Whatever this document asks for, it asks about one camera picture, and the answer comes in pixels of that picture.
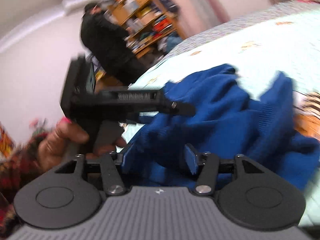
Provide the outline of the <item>red plaid sleeve forearm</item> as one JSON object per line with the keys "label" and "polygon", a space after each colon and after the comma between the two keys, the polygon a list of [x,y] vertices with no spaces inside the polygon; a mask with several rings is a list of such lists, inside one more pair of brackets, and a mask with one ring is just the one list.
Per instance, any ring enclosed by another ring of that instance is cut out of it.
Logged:
{"label": "red plaid sleeve forearm", "polygon": [[31,138],[24,146],[18,146],[11,156],[1,161],[1,239],[6,239],[20,224],[13,201],[16,193],[42,174],[37,162],[39,144],[47,133]]}

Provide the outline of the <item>person left hand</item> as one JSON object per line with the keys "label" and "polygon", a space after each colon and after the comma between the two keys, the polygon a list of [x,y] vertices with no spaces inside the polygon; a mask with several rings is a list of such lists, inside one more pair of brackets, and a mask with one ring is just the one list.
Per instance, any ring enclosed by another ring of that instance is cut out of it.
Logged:
{"label": "person left hand", "polygon": [[37,162],[41,173],[49,171],[63,161],[69,143],[84,144],[88,140],[89,135],[78,124],[62,118],[38,146]]}

